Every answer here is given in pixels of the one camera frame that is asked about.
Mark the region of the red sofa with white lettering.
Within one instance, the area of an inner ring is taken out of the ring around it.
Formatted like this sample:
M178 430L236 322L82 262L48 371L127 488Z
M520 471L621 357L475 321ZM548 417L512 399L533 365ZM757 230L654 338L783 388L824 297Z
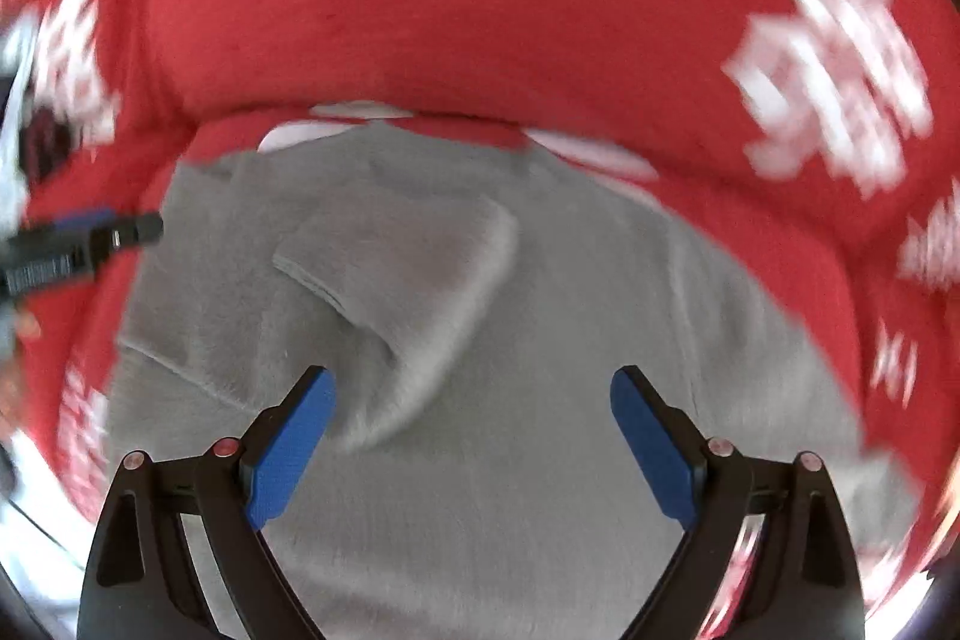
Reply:
M537 148L726 252L802 326L918 494L859 551L871 633L958 534L958 13L952 0L2 0L2 218L160 211L181 164L391 125ZM139 276L32 298L2 429L85 542L117 468Z

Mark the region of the grey fleece garment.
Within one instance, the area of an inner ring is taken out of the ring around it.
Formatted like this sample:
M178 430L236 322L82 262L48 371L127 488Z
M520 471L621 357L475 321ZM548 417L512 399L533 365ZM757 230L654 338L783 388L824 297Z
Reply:
M106 452L197 455L302 372L331 429L268 544L332 638L613 638L680 530L608 392L625 365L743 453L827 461L859 551L918 494L736 260L542 149L364 125L181 164L117 331Z

